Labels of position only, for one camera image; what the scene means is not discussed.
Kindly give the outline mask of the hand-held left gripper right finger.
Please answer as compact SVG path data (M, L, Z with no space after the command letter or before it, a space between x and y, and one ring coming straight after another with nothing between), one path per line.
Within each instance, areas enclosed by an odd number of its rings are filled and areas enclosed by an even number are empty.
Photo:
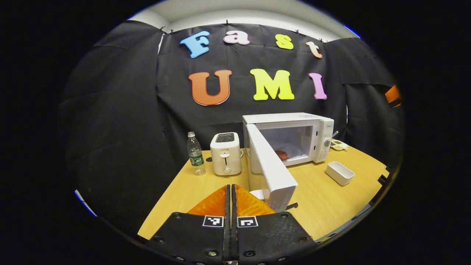
M231 185L231 260L239 264L288 264L319 245L289 212L238 216L242 198Z

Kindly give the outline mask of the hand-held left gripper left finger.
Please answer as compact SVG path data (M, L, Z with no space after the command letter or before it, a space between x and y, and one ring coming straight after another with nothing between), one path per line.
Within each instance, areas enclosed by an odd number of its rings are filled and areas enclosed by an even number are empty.
M146 248L184 264L222 264L230 253L230 186L206 196L187 212L173 212Z

